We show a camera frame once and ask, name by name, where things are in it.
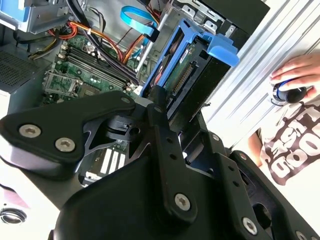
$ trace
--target black metal bracket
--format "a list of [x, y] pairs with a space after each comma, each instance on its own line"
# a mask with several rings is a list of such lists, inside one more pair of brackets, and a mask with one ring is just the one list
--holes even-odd
[[[91, 151], [118, 139], [129, 142], [131, 163], [77, 192], [61, 211], [55, 239], [88, 239], [91, 229], [100, 231], [92, 239], [114, 239], [123, 219], [129, 224], [122, 239], [293, 240], [298, 233], [319, 238], [248, 156], [226, 156], [201, 114], [184, 128], [180, 144], [161, 104], [165, 90], [157, 91], [154, 102], [137, 104], [115, 91], [0, 120], [1, 158], [54, 180], [72, 177]], [[61, 138], [68, 140], [57, 147]], [[256, 213], [256, 203], [270, 212], [271, 228]], [[88, 216], [90, 227], [83, 221]]]

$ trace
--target motherboard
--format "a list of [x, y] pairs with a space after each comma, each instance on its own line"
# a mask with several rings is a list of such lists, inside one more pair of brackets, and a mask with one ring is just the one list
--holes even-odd
[[[113, 49], [106, 48], [106, 51], [116, 57]], [[135, 68], [135, 64], [136, 59], [133, 58], [127, 62], [131, 69]], [[146, 74], [147, 66], [144, 65], [140, 76]], [[139, 94], [137, 87], [114, 71], [84, 36], [77, 35], [62, 42], [51, 69], [45, 73], [42, 105], [59, 104], [111, 91], [121, 91], [135, 99]], [[85, 156], [78, 170], [82, 185], [90, 185], [123, 167], [127, 144], [117, 140], [113, 146]]]

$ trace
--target t-shirt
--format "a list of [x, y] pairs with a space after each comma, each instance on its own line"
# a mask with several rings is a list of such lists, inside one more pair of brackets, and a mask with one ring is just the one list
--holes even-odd
[[282, 107], [261, 128], [260, 169], [320, 235], [320, 98]]

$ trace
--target ram slot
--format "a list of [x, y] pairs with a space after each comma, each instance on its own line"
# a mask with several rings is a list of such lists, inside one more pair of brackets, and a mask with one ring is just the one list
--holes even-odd
[[93, 75], [108, 81], [110, 83], [112, 83], [115, 86], [118, 86], [120, 88], [124, 88], [126, 86], [125, 82], [119, 81], [118, 79], [108, 75], [105, 72], [102, 72], [92, 66], [90, 66], [89, 64], [85, 63], [84, 61], [80, 61], [74, 57], [68, 56], [67, 57], [67, 61], [73, 65], [75, 65], [77, 68], [82, 69], [86, 72], [92, 73]]
[[88, 55], [86, 52], [83, 52], [81, 50], [78, 50], [76, 48], [71, 47], [67, 53], [67, 57], [74, 57], [75, 59], [78, 59], [80, 61], [84, 61], [86, 64], [91, 66], [92, 68], [95, 68], [115, 79], [117, 79], [120, 82], [123, 82], [124, 84], [127, 83], [127, 78], [119, 72], [115, 71], [110, 65], [105, 61], [97, 61], [97, 59], [94, 56]]

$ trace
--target vent grille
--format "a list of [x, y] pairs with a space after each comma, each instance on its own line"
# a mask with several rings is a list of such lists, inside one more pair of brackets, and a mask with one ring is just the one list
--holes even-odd
[[39, 68], [29, 61], [0, 50], [0, 86], [2, 90], [13, 92], [38, 70]]

